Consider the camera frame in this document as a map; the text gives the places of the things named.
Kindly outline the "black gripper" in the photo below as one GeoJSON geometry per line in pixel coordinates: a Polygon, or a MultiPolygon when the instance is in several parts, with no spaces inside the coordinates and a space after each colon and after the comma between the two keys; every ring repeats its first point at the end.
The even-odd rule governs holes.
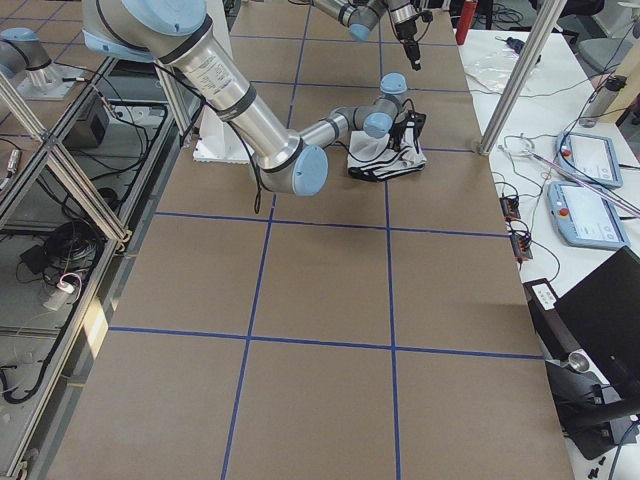
{"type": "Polygon", "coordinates": [[[407,58],[414,71],[421,70],[421,52],[418,41],[416,20],[420,19],[427,25],[433,20],[431,12],[393,12],[392,22],[396,39],[402,44],[407,58]]]}
{"type": "Polygon", "coordinates": [[[423,113],[409,110],[404,119],[394,122],[389,131],[389,148],[399,152],[402,142],[405,141],[406,134],[409,134],[408,141],[411,141],[417,153],[421,153],[420,135],[426,124],[427,116],[423,113]]]}

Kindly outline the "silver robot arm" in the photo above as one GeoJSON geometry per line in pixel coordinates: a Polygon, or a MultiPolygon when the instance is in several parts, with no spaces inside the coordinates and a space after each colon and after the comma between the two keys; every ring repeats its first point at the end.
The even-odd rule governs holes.
{"type": "Polygon", "coordinates": [[[338,107],[297,132],[280,122],[215,38],[205,2],[85,1],[82,13],[89,49],[181,71],[217,117],[252,148],[253,176],[266,190],[317,194],[328,176],[326,147],[350,131],[387,142],[372,159],[358,161],[356,175],[363,180],[406,175],[426,164],[419,148],[426,117],[408,108],[400,73],[383,76],[373,104],[338,107]]]}
{"type": "Polygon", "coordinates": [[[421,52],[418,37],[417,22],[426,24],[425,31],[433,21],[432,11],[428,8],[428,1],[413,0],[370,0],[370,1],[342,1],[318,0],[308,1],[312,7],[336,20],[348,29],[350,36],[364,42],[370,36],[385,15],[388,16],[391,30],[396,40],[402,45],[411,68],[420,71],[421,52]]]}

